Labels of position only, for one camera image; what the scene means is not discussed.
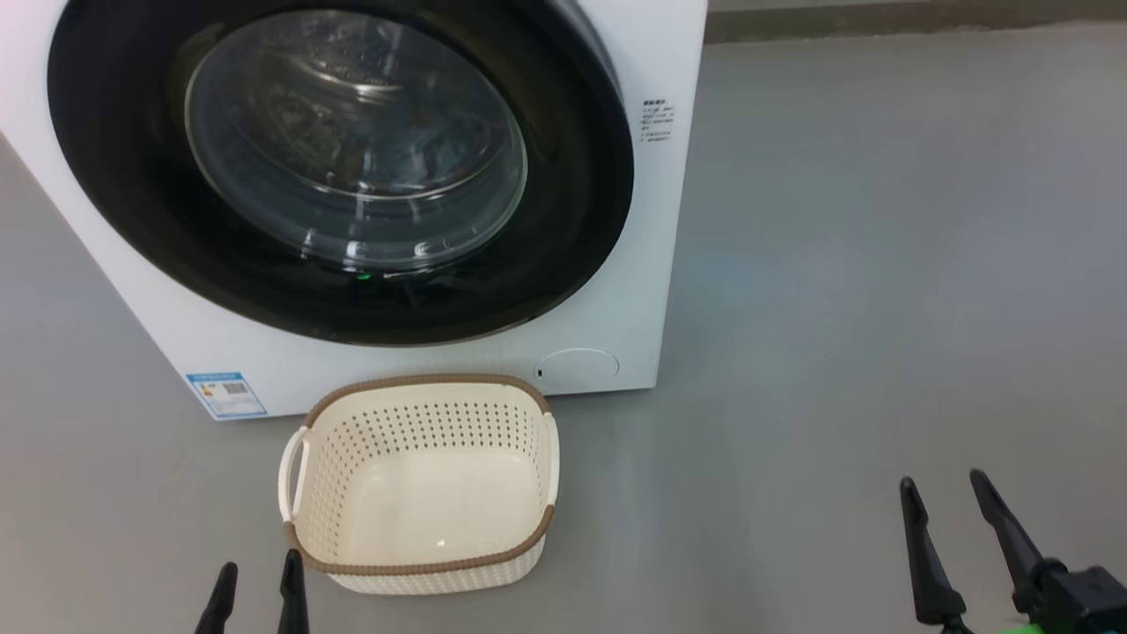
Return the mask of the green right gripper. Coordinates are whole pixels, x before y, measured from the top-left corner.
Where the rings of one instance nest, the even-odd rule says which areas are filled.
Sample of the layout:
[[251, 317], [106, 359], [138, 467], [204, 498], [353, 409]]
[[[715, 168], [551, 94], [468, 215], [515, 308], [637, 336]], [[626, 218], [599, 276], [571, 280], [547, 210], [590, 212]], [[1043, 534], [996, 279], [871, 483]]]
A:
[[[980, 468], [969, 473], [980, 514], [997, 534], [1013, 583], [1012, 601], [1042, 633], [1124, 633], [1126, 589], [1102, 566], [1071, 571], [1042, 559], [1029, 534]], [[928, 532], [929, 514], [913, 477], [899, 482], [915, 619], [942, 633], [969, 633], [962, 595], [953, 590]]]

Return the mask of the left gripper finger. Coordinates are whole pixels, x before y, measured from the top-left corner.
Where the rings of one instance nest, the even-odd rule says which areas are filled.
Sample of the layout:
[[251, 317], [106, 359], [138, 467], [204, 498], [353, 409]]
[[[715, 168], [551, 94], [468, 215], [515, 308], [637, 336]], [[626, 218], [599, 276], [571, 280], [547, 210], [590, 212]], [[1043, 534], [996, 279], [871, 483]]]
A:
[[218, 581], [210, 591], [208, 602], [202, 611], [194, 629], [195, 634], [223, 634], [230, 614], [233, 611], [239, 569], [234, 562], [227, 562], [220, 569]]
[[278, 634], [309, 634], [310, 623], [307, 614], [307, 579], [305, 562], [298, 550], [287, 550], [284, 569], [279, 581], [282, 609]]

